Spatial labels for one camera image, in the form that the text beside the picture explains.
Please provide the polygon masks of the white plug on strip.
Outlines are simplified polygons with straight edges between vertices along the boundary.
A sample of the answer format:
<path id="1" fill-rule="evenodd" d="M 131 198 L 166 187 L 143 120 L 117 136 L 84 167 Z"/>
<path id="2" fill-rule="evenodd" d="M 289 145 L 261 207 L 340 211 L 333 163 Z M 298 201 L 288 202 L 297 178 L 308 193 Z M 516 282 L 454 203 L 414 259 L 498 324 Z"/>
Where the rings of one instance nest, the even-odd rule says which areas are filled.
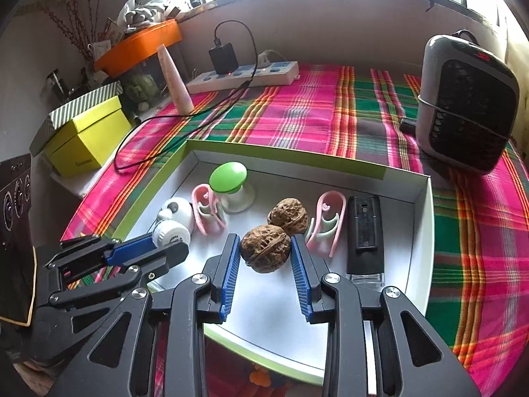
<path id="1" fill-rule="evenodd" d="M 279 51 L 266 49 L 257 56 L 257 68 L 266 69 L 273 66 L 276 62 L 285 62 L 286 58 Z"/>

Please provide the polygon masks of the black charger adapter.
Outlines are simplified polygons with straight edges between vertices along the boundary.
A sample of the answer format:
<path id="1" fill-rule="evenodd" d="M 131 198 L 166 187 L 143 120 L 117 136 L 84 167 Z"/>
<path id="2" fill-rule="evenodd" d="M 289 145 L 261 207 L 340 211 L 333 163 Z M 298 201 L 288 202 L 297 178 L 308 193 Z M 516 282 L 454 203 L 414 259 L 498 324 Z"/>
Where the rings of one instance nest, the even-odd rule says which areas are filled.
<path id="1" fill-rule="evenodd" d="M 209 50 L 209 56 L 215 72 L 226 75 L 238 69 L 238 60 L 231 43 L 217 45 Z"/>

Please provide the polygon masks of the brown walnut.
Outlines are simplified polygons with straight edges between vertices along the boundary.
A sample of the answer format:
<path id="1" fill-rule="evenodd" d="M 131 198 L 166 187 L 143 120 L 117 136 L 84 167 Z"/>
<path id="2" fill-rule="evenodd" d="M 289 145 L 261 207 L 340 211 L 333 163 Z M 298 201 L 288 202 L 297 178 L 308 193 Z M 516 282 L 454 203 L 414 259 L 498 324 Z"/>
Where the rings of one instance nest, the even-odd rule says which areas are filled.
<path id="1" fill-rule="evenodd" d="M 267 223 L 283 229 L 289 236 L 304 234 L 308 228 L 306 209 L 300 200 L 285 198 L 267 215 Z"/>
<path id="2" fill-rule="evenodd" d="M 247 231 L 240 241 L 240 255 L 257 273 L 278 270 L 291 253 L 291 238 L 280 227 L 264 224 Z"/>

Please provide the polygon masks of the black rectangular device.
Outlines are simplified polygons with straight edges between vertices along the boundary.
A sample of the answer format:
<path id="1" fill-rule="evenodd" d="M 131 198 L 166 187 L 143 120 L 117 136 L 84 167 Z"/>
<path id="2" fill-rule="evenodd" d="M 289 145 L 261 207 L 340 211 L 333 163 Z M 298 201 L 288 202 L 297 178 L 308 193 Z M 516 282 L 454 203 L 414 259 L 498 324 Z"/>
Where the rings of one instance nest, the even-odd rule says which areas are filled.
<path id="1" fill-rule="evenodd" d="M 346 272 L 357 282 L 382 282 L 385 254 L 379 197 L 351 196 L 346 218 Z"/>

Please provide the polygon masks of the orange box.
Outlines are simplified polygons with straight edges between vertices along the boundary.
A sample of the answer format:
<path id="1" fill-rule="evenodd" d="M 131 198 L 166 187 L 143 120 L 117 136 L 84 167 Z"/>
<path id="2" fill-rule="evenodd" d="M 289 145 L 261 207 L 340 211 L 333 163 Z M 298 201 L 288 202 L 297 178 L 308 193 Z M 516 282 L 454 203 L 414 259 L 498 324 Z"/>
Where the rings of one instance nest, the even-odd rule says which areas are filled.
<path id="1" fill-rule="evenodd" d="M 181 40 L 177 21 L 164 21 L 121 40 L 94 62 L 94 71 L 102 71 L 111 78 L 117 78 L 152 57 L 161 45 L 168 48 Z"/>

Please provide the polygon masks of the white cardboard box tray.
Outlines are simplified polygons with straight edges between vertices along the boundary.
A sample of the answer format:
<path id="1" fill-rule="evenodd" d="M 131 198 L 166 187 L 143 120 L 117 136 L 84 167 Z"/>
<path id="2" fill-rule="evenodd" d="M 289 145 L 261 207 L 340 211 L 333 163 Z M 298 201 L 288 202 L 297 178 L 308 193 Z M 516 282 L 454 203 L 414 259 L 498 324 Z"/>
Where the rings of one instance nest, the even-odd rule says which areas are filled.
<path id="1" fill-rule="evenodd" d="M 426 314 L 434 260 L 429 177 L 355 159 L 246 144 L 188 141 L 142 190 L 115 231 L 124 249 L 167 247 L 179 231 L 155 215 L 171 195 L 190 199 L 224 164 L 244 169 L 238 211 L 194 232 L 161 276 L 168 297 L 167 365 L 201 381 L 199 341 L 303 382 L 377 377 L 376 328 L 412 365 L 401 316 Z"/>

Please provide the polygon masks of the yellow shoe box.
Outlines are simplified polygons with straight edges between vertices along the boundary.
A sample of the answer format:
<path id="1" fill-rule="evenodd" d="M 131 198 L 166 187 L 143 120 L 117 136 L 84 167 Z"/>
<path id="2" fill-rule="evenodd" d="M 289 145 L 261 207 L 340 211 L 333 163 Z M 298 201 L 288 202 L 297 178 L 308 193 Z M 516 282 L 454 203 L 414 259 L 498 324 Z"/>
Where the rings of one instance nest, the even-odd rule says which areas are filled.
<path id="1" fill-rule="evenodd" d="M 60 176 L 73 177 L 101 168 L 131 127 L 114 96 L 63 125 L 44 153 Z"/>

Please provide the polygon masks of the pink clip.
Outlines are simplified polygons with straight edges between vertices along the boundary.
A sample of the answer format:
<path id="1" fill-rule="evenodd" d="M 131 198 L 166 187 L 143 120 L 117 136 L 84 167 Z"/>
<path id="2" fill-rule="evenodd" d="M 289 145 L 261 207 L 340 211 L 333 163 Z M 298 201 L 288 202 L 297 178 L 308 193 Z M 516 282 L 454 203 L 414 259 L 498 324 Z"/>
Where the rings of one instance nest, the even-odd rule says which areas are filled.
<path id="1" fill-rule="evenodd" d="M 208 184 L 196 186 L 191 194 L 194 222 L 204 236 L 226 228 L 223 206 Z"/>
<path id="2" fill-rule="evenodd" d="M 310 220 L 305 234 L 311 254 L 333 258 L 344 223 L 346 198 L 338 191 L 323 193 L 316 203 L 316 215 Z"/>

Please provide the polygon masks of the panda round toy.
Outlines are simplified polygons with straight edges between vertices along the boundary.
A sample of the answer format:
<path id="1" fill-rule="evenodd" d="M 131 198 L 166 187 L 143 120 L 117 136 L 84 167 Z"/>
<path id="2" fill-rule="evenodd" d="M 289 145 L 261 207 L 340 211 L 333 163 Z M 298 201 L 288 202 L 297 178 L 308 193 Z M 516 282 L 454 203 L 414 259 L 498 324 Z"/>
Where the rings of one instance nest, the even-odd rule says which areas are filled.
<path id="1" fill-rule="evenodd" d="M 189 231 L 194 231 L 194 213 L 191 203 L 182 197 L 171 197 L 164 202 L 157 214 L 157 221 L 174 220 Z"/>

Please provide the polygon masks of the pink plaid tablecloth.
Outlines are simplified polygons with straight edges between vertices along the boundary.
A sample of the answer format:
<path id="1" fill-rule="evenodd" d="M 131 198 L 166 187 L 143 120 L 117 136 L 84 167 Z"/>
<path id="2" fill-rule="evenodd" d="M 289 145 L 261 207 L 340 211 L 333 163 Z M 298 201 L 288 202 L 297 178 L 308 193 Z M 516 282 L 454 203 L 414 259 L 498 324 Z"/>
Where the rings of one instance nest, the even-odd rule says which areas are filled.
<path id="1" fill-rule="evenodd" d="M 303 66 L 283 87 L 250 89 L 200 129 L 173 107 L 144 125 L 82 200 L 64 237 L 112 236 L 181 134 L 362 159 L 430 176 L 435 260 L 427 318 L 484 396 L 500 389 L 528 347 L 528 172 L 513 146 L 486 176 L 423 155 L 399 129 L 417 115 L 421 80 L 352 66 Z"/>

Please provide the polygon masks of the pink cream tube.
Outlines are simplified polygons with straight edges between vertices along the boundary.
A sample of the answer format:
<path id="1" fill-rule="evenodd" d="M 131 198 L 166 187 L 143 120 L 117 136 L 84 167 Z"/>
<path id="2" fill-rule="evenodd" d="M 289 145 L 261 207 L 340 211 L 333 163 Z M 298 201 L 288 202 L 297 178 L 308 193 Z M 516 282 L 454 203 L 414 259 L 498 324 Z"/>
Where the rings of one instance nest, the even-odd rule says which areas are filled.
<path id="1" fill-rule="evenodd" d="M 170 97 L 179 116 L 190 116 L 194 104 L 170 52 L 164 45 L 160 45 L 157 47 L 157 55 Z"/>

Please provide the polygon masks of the white round jar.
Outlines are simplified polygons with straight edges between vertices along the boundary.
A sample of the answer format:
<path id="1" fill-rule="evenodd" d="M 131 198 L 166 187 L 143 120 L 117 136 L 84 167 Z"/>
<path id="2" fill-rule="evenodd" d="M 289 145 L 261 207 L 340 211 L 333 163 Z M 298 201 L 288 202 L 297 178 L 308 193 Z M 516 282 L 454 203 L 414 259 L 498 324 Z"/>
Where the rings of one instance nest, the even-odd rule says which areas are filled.
<path id="1" fill-rule="evenodd" d="M 190 245 L 191 234 L 183 224 L 175 220 L 162 220 L 154 227 L 151 238 L 156 247 L 171 243 Z"/>

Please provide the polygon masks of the grey black mini heater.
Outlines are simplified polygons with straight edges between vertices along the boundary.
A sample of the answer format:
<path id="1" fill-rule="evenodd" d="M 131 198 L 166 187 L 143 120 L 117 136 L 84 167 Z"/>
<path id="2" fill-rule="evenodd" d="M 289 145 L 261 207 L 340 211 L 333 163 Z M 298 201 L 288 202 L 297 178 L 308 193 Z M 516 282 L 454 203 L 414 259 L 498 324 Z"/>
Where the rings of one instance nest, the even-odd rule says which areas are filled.
<path id="1" fill-rule="evenodd" d="M 468 30 L 436 35 L 423 56 L 415 137 L 453 166 L 494 170 L 515 123 L 519 85 L 511 69 Z"/>

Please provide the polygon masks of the green mushroom massager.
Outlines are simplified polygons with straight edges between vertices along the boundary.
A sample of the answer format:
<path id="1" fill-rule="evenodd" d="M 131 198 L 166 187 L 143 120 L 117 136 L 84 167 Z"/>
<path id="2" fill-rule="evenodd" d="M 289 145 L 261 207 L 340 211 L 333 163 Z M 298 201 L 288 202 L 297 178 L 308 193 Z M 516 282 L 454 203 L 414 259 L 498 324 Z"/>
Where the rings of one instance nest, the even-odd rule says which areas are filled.
<path id="1" fill-rule="evenodd" d="M 246 166 L 237 161 L 219 165 L 210 175 L 209 186 L 226 213 L 239 213 L 253 204 L 256 194 L 247 176 Z"/>

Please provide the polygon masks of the green striped box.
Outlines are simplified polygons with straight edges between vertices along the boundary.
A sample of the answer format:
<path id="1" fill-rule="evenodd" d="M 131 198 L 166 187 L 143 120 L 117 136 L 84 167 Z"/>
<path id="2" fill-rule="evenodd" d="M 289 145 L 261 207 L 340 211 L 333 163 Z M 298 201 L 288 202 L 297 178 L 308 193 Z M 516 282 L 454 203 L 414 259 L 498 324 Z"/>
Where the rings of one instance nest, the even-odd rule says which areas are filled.
<path id="1" fill-rule="evenodd" d="M 102 102 L 122 94 L 123 91 L 120 81 L 111 82 L 96 90 L 83 94 L 72 101 L 68 101 L 66 104 L 50 112 L 29 146 L 30 154 L 33 157 L 38 156 L 47 142 L 55 135 L 56 131 L 75 116 L 81 115 L 83 112 L 94 108 Z"/>

